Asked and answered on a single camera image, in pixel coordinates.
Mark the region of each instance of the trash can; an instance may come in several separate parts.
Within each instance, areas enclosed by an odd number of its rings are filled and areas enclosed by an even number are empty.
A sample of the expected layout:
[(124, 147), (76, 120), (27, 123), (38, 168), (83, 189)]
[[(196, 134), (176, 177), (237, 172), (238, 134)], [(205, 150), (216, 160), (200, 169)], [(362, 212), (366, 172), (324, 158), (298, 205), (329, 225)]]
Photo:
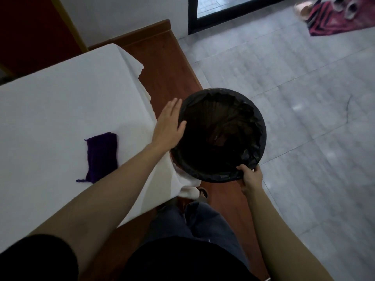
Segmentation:
[(266, 129), (258, 108), (230, 89), (211, 88), (186, 98), (179, 123), (185, 133), (171, 150), (175, 163), (188, 174), (207, 182), (228, 182), (243, 177), (236, 166), (254, 169), (263, 156)]

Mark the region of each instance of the purple cloth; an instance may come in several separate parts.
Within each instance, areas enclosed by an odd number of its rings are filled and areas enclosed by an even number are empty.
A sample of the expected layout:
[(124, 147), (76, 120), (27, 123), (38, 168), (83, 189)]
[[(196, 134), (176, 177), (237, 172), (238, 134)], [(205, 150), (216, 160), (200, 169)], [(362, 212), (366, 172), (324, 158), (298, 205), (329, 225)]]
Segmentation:
[(77, 182), (96, 183), (118, 168), (117, 165), (117, 135), (105, 133), (87, 141), (88, 173), (86, 179), (77, 179)]

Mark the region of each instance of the person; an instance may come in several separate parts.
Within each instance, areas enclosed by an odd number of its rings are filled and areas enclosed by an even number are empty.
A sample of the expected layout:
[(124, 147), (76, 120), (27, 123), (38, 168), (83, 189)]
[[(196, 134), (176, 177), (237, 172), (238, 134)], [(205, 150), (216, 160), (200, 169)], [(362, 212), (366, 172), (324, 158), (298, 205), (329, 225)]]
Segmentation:
[[(3, 278), (77, 280), (130, 211), (157, 162), (182, 138), (186, 122), (178, 126), (180, 108), (181, 100), (168, 102), (149, 145), (2, 252)], [(254, 171), (245, 165), (237, 168), (244, 173), (240, 184), (272, 280), (331, 281), (263, 191), (260, 167)], [(258, 280), (250, 273), (251, 265), (225, 219), (205, 203), (204, 197), (200, 200), (188, 204), (184, 213), (173, 204), (159, 209), (120, 280), (232, 276)]]

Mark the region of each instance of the leg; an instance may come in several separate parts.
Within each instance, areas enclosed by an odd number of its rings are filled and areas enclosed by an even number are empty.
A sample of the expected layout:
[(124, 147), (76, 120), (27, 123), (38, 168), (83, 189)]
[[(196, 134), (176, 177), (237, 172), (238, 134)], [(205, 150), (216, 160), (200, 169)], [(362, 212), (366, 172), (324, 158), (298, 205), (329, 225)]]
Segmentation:
[(194, 201), (186, 206), (185, 218), (193, 236), (221, 246), (249, 269), (249, 262), (236, 235), (219, 212), (207, 203)]
[(146, 242), (171, 236), (194, 238), (185, 223), (184, 216), (176, 205), (167, 205), (158, 210), (140, 246)]

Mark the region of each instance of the wooden platform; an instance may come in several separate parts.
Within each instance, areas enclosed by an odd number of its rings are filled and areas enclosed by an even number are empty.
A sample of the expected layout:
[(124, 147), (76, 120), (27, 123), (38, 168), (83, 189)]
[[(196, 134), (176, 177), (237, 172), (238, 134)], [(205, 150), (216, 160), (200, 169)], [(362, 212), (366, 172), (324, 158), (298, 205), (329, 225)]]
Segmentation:
[[(144, 65), (139, 79), (151, 95), (157, 117), (168, 101), (175, 97), (185, 99), (202, 89), (170, 29), (169, 20), (158, 24), (148, 31), (141, 29), (112, 41)], [(249, 259), (251, 272), (262, 281), (269, 278), (256, 240), (251, 213), (237, 182), (203, 182), (202, 186), (209, 192), (211, 206), (224, 216), (239, 239)], [(155, 210), (151, 210), (116, 229), (81, 280), (116, 280), (155, 213)]]

